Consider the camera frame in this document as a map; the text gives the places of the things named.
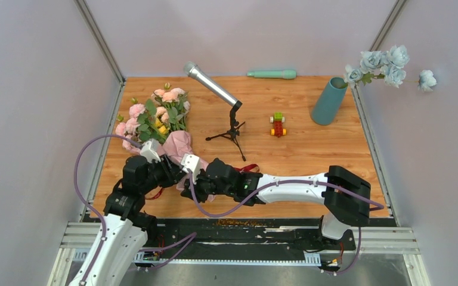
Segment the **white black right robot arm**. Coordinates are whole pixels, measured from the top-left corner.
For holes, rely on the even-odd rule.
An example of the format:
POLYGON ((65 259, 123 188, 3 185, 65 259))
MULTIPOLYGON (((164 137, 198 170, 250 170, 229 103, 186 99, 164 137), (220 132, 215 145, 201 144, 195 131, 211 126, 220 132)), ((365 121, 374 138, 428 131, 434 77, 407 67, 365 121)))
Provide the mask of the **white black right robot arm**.
POLYGON ((292 201, 324 205, 328 212, 316 233, 323 248, 333 248, 350 227, 365 227, 370 221, 371 185, 342 166, 330 166, 316 175, 274 176, 237 170, 219 159, 202 169, 200 158, 194 155, 184 156, 180 165, 187 174, 181 194, 197 206, 210 195, 226 195, 237 202, 221 213, 222 217, 241 206, 256 204, 292 201))

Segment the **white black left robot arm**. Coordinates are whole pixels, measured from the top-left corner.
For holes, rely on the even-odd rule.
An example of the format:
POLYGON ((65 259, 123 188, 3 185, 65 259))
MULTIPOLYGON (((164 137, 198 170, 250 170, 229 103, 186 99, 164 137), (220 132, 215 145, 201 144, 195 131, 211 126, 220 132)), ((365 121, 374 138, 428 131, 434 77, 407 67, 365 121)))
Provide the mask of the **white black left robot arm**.
POLYGON ((156 217, 142 212, 146 194, 173 186, 184 175, 167 156, 128 158, 107 197, 95 241, 70 285, 119 285, 139 249, 159 238, 156 217))

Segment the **dark red printed ribbon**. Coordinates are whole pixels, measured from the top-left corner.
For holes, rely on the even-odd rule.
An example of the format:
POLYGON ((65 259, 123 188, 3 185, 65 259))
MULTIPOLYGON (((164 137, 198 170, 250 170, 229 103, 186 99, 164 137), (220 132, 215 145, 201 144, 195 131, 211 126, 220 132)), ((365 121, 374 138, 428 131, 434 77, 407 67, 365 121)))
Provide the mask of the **dark red printed ribbon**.
MULTIPOLYGON (((259 172, 260 171, 259 166, 257 164, 249 164, 241 168, 234 167, 234 169, 237 170, 238 172, 259 172)), ((163 191, 164 191, 164 188, 159 188, 157 193, 155 193, 152 196, 148 196, 148 197, 145 196, 145 199, 146 200, 156 200, 163 194, 163 191)))

